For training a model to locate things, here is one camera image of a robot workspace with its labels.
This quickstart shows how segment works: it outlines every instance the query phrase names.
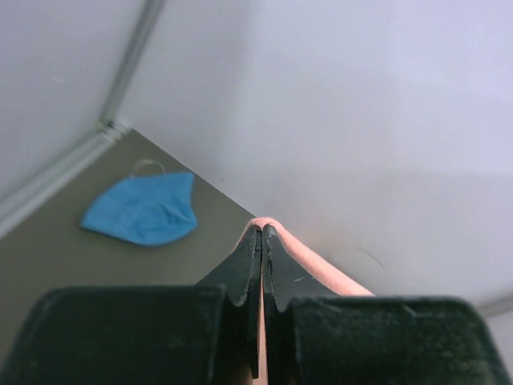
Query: gray floor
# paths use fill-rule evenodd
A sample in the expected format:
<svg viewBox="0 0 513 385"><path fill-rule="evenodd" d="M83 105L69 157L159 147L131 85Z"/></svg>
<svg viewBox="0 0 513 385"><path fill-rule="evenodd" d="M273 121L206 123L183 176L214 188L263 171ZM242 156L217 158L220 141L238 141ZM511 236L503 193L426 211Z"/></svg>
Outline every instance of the gray floor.
<svg viewBox="0 0 513 385"><path fill-rule="evenodd" d="M20 322L50 288L192 284L229 254L251 214L200 178L193 193L199 227L180 241L143 248L79 228L87 206L141 159L169 172L186 169L131 132L0 241L0 361Z"/></svg>

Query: wall trim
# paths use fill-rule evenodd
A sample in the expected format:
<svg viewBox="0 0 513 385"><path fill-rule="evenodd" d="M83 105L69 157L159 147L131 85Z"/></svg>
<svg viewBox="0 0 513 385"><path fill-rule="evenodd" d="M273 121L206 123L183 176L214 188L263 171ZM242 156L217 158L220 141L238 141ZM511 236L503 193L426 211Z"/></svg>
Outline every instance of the wall trim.
<svg viewBox="0 0 513 385"><path fill-rule="evenodd" d="M485 318L491 319L513 311L513 293L476 306L478 312Z"/></svg>
<svg viewBox="0 0 513 385"><path fill-rule="evenodd" d="M30 216L131 129L91 132L0 199L0 238Z"/></svg>
<svg viewBox="0 0 513 385"><path fill-rule="evenodd" d="M146 0L99 116L99 128L114 122L160 11L167 0Z"/></svg>

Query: face mask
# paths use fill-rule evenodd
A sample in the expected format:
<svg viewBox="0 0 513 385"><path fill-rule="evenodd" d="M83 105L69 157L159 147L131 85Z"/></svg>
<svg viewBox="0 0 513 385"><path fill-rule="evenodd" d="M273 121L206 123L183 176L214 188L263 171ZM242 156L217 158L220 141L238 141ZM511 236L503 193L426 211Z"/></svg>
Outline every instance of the face mask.
<svg viewBox="0 0 513 385"><path fill-rule="evenodd" d="M191 207L193 183L190 172L131 176L98 197L81 226L143 246L176 241L198 225Z"/></svg>

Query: clamp jaw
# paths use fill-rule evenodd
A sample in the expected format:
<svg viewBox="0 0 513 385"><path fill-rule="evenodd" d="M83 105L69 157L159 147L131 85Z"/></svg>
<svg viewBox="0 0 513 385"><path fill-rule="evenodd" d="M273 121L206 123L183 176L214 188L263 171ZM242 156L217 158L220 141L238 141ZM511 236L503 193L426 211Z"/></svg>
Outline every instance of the clamp jaw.
<svg viewBox="0 0 513 385"><path fill-rule="evenodd" d="M470 305L340 297L268 225L250 227L194 286L51 291L20 330L0 385L251 383L261 306L270 385L510 384Z"/></svg>

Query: white baseboard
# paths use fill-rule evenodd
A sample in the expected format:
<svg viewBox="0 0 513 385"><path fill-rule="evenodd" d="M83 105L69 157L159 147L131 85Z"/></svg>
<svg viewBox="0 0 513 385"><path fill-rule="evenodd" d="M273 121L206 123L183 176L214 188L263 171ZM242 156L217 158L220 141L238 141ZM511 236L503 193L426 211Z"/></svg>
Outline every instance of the white baseboard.
<svg viewBox="0 0 513 385"><path fill-rule="evenodd" d="M130 128L117 125L105 132L92 132L70 146L58 159L39 170L26 183L3 197L0 200L0 238L30 216L129 131Z"/></svg>

